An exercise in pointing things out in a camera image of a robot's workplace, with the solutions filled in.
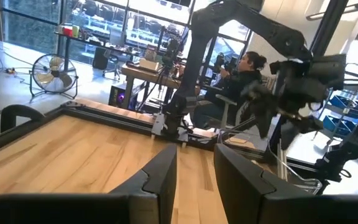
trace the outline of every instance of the blue storage bin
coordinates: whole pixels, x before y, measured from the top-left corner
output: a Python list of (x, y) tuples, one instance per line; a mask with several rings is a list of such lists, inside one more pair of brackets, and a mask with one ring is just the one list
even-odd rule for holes
[[(334, 96), (332, 97), (329, 102), (340, 109), (345, 109), (351, 99), (343, 97), (343, 96)], [(358, 118), (358, 102), (352, 101), (349, 105), (349, 112), (346, 116), (351, 118)]]
[(343, 96), (334, 96), (329, 100), (329, 102), (337, 108), (345, 109), (350, 100), (351, 99)]
[[(323, 120), (323, 126), (325, 129), (334, 131), (335, 125), (338, 124), (338, 122), (339, 122), (338, 118), (334, 118), (332, 116), (326, 116)], [(351, 132), (351, 130), (343, 122), (341, 122), (341, 123), (339, 123), (339, 126), (336, 129), (334, 136), (346, 136), (350, 132)]]
[(347, 128), (349, 128), (349, 130), (352, 132), (354, 130), (354, 128), (356, 127), (356, 124), (353, 123), (352, 121), (348, 121), (348, 120), (342, 120), (342, 122), (346, 125)]

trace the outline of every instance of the dark hair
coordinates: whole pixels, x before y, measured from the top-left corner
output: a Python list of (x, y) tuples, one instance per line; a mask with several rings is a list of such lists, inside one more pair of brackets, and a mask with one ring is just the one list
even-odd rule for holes
[(252, 62), (255, 70), (264, 69), (267, 62), (267, 59), (264, 56), (258, 54), (257, 52), (247, 52), (246, 55), (248, 56), (248, 62)]

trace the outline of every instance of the black jacket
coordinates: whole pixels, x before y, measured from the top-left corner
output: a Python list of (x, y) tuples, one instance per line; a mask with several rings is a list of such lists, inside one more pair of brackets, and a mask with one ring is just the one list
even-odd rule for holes
[(245, 100), (245, 98), (240, 98), (241, 91), (246, 85), (256, 80), (262, 82), (262, 75), (258, 70), (245, 72), (234, 71), (232, 75), (220, 79), (220, 81), (215, 84), (215, 87), (223, 89), (222, 91), (208, 90), (205, 94), (205, 99), (223, 108), (224, 101), (215, 97), (216, 94), (222, 94), (237, 103), (237, 106), (229, 107), (229, 113), (235, 113), (237, 107), (241, 106)]

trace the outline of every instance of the floor fan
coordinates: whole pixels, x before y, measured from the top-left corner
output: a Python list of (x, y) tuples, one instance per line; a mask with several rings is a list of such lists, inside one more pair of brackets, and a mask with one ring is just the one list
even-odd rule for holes
[[(56, 54), (47, 54), (38, 58), (30, 71), (30, 92), (32, 97), (42, 93), (61, 94), (74, 99), (78, 93), (78, 76), (71, 61), (65, 60)], [(33, 93), (32, 82), (41, 88), (38, 93)], [(66, 92), (75, 85), (73, 96)]]

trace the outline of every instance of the desk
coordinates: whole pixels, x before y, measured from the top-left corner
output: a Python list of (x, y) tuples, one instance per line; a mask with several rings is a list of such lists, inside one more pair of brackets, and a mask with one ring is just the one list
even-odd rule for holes
[[(141, 70), (139, 68), (128, 67), (127, 65), (122, 66), (121, 72), (124, 75), (126, 75), (126, 77), (127, 77), (127, 88), (125, 90), (126, 96), (131, 94), (135, 78), (138, 78), (140, 80), (144, 80), (147, 82), (152, 82), (152, 83), (156, 83), (157, 79), (158, 79), (158, 74), (156, 74), (156, 73), (147, 72), (147, 71)], [(166, 103), (168, 103), (168, 100), (170, 99), (170, 95), (172, 94), (173, 89), (179, 88), (180, 81), (175, 80), (171, 77), (163, 76), (161, 84), (168, 87), (168, 90), (167, 90), (167, 93), (165, 94), (165, 99), (164, 99), (164, 103), (166, 104)], [(127, 109), (128, 104), (129, 104), (129, 97), (125, 97), (124, 102), (122, 104), (123, 108)]]
[(65, 55), (64, 55), (64, 58), (65, 58), (65, 70), (67, 70), (67, 68), (68, 68), (68, 61), (70, 59), (70, 43), (71, 43), (71, 40), (79, 41), (79, 42), (90, 44), (90, 45), (97, 46), (97, 47), (101, 47), (101, 48), (106, 49), (106, 50), (112, 50), (113, 52), (119, 52), (119, 53), (122, 53), (122, 54), (128, 54), (128, 55), (131, 56), (130, 57), (131, 61), (134, 59), (134, 56), (139, 54), (139, 52), (137, 52), (135, 50), (133, 50), (132, 52), (128, 52), (128, 51), (125, 50), (125, 48), (106, 47), (106, 46), (102, 46), (102, 45), (93, 44), (93, 43), (91, 43), (91, 42), (89, 42), (87, 40), (83, 40), (83, 39), (80, 39), (80, 38), (70, 37), (70, 36), (61, 34), (59, 32), (55, 32), (55, 34), (57, 34), (57, 35), (59, 35), (61, 37), (66, 37), (66, 46), (65, 46)]

